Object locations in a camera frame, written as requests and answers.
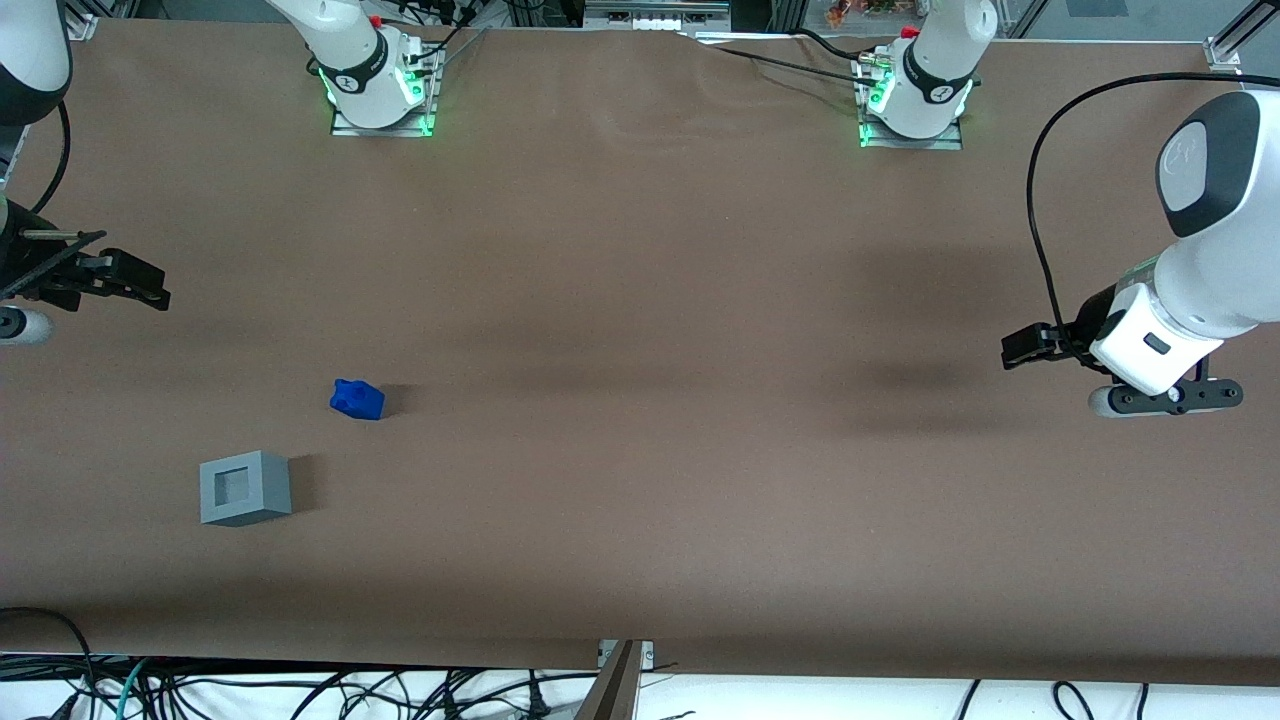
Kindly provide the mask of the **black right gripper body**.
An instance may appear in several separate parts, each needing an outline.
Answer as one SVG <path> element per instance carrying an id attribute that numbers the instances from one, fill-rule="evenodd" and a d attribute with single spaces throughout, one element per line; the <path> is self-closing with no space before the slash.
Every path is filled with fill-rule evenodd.
<path id="1" fill-rule="evenodd" d="M 83 251 L 92 240 L 8 240 L 3 242 L 1 297 L 26 299 L 54 307 L 78 307 L 84 293 L 106 296 L 114 270 L 108 254 Z"/>

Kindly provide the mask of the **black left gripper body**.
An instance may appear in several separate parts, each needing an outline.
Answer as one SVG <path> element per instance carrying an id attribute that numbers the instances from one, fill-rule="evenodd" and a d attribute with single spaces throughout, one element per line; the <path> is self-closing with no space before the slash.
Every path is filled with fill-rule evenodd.
<path id="1" fill-rule="evenodd" d="M 1114 307 L 1116 288 L 1105 287 L 1089 296 L 1071 323 L 1071 348 L 1082 365 L 1100 365 L 1092 345 L 1111 333 L 1123 319 L 1123 307 Z"/>

